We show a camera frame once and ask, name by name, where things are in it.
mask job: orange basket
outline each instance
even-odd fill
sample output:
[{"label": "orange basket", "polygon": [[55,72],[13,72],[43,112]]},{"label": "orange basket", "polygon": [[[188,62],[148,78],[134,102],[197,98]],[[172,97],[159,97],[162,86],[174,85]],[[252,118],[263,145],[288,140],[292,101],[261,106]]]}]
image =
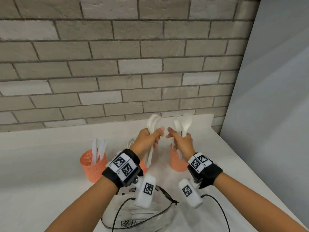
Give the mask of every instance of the orange basket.
[{"label": "orange basket", "polygon": [[104,171],[104,169],[106,169],[106,153],[104,153],[103,159],[101,161],[99,161],[99,159],[100,157],[98,158],[96,164],[91,165],[92,150],[89,150],[83,153],[79,160],[84,172],[86,173],[87,178],[92,183],[96,183],[102,177],[102,172]]},{"label": "orange basket", "polygon": [[141,162],[139,163],[139,166],[143,170],[144,174],[148,172],[148,168],[146,167],[146,164],[145,164],[145,158],[141,160]]},{"label": "orange basket", "polygon": [[177,172],[184,172],[187,170],[188,163],[179,159],[178,153],[173,151],[173,145],[171,144],[171,167]]}]

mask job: person's right hand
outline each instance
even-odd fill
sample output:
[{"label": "person's right hand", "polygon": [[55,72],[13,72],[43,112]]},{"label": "person's right hand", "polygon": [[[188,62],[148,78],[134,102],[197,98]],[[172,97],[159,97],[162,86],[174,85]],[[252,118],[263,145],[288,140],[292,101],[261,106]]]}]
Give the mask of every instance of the person's right hand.
[{"label": "person's right hand", "polygon": [[177,151],[177,149],[179,149],[184,159],[188,162],[188,160],[196,153],[193,148],[191,134],[187,133],[187,135],[182,138],[172,128],[168,128],[168,132],[169,134],[166,135],[166,138],[174,138],[175,147],[173,148],[173,150]]}]

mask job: hand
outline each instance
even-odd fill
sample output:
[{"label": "hand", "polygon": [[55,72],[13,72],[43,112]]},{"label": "hand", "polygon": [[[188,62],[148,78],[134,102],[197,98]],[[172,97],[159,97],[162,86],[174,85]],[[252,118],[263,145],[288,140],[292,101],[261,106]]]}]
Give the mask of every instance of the hand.
[{"label": "hand", "polygon": [[140,160],[142,160],[150,148],[158,146],[160,137],[164,136],[164,127],[160,127],[153,134],[150,135],[148,129],[142,129],[130,150],[133,151]]},{"label": "hand", "polygon": [[187,135],[182,138],[172,128],[168,128],[168,132],[169,134],[166,136],[166,138],[174,137],[175,147],[173,147],[173,150],[177,151],[177,149],[179,149],[184,159],[188,162],[188,160],[196,153],[193,148],[191,134],[187,133]]}]

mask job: backsplash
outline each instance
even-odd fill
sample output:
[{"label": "backsplash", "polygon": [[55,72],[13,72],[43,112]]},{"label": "backsplash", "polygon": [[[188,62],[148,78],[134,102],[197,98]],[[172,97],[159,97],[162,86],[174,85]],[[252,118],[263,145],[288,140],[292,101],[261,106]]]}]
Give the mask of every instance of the backsplash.
[{"label": "backsplash", "polygon": [[214,113],[259,0],[0,0],[0,131]]}]

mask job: person's left hand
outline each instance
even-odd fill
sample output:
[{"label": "person's left hand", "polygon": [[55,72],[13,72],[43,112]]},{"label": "person's left hand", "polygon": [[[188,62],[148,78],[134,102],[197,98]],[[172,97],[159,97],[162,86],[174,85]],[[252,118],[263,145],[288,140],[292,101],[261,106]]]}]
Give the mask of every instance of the person's left hand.
[{"label": "person's left hand", "polygon": [[164,136],[164,127],[160,127],[153,134],[150,135],[148,129],[142,129],[130,150],[133,151],[140,160],[142,160],[150,148],[153,146],[156,148],[160,137]]}]

